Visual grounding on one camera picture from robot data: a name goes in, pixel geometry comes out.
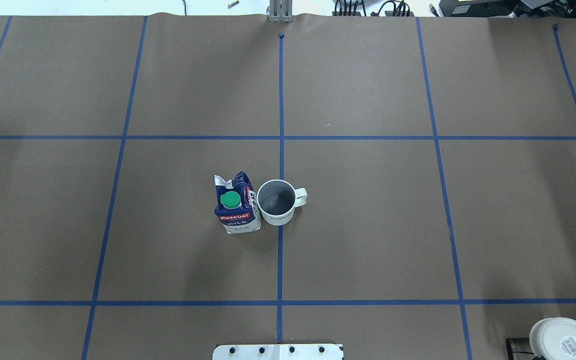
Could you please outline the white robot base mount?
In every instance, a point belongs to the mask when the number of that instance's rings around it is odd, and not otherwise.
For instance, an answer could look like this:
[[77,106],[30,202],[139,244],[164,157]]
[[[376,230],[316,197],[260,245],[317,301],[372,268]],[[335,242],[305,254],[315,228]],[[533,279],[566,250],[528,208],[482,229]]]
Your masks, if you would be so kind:
[[213,360],[343,360],[342,344],[276,343],[222,344],[215,347]]

